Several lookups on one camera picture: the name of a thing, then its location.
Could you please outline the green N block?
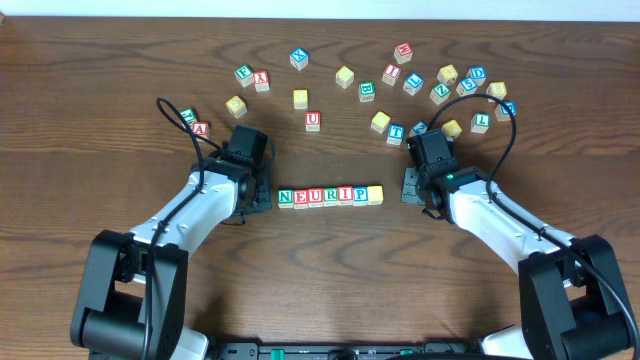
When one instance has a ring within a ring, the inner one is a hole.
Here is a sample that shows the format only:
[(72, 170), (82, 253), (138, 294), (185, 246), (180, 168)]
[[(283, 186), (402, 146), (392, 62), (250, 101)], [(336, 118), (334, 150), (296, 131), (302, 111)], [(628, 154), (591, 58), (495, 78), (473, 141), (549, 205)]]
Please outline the green N block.
[(279, 190), (277, 196), (278, 207), (281, 209), (293, 208), (293, 195), (294, 192), (291, 189)]

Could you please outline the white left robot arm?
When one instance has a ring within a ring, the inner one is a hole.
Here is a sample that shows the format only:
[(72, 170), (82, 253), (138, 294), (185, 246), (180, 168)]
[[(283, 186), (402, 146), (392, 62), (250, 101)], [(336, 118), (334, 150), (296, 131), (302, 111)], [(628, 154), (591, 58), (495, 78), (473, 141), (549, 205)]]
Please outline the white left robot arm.
[(184, 324), (189, 259), (218, 224), (269, 205), (267, 171), (208, 160), (146, 222), (100, 232), (86, 259), (72, 344), (108, 359), (205, 358), (209, 338)]

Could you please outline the red U block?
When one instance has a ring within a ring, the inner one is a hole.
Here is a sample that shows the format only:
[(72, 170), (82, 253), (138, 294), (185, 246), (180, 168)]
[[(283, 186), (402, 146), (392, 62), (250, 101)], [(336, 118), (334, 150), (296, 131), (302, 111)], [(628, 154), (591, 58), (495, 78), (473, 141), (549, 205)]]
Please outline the red U block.
[(321, 113), (309, 111), (305, 113), (305, 130), (307, 132), (319, 132), (321, 130)]
[(308, 192), (308, 205), (310, 208), (317, 208), (324, 206), (324, 189), (323, 188), (310, 188)]

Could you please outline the green B block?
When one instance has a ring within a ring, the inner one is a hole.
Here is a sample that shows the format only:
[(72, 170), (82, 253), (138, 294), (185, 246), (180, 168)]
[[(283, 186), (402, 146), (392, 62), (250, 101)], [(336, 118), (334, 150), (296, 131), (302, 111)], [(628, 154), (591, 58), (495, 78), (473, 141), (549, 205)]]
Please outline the green B block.
[(360, 82), (358, 85), (358, 96), (360, 102), (371, 102), (376, 95), (375, 83), (373, 81)]

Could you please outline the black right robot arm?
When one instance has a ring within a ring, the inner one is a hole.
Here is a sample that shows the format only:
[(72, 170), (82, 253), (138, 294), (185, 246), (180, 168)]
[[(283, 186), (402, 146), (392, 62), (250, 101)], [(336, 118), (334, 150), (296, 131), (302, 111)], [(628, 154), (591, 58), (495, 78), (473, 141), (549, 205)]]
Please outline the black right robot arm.
[(602, 359), (639, 348), (639, 333), (612, 246), (578, 239), (509, 199), (477, 168), (432, 180), (406, 170), (401, 199), (482, 240), (519, 280), (521, 323), (479, 339), (484, 358)]

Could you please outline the red E block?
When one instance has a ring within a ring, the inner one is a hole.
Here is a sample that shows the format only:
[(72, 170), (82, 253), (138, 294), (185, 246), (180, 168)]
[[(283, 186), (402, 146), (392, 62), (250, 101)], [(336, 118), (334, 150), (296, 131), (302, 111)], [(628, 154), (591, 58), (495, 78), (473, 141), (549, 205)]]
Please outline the red E block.
[(296, 210), (307, 209), (309, 207), (308, 190), (294, 190), (293, 191), (293, 207)]

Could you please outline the green R block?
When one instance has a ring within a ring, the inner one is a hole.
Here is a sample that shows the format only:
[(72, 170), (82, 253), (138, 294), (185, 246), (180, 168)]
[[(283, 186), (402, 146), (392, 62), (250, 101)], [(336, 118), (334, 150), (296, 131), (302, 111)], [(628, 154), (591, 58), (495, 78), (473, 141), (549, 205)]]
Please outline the green R block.
[(323, 189), (323, 206), (337, 206), (339, 204), (338, 200), (338, 189), (336, 187), (328, 187)]

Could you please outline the blue P block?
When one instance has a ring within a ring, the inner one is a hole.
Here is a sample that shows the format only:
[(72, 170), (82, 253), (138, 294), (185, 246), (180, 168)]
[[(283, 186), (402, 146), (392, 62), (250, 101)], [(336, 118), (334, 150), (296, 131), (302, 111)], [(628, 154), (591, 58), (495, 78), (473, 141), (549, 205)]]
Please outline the blue P block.
[(367, 206), (369, 201), (368, 188), (366, 186), (358, 186), (353, 188), (353, 205)]

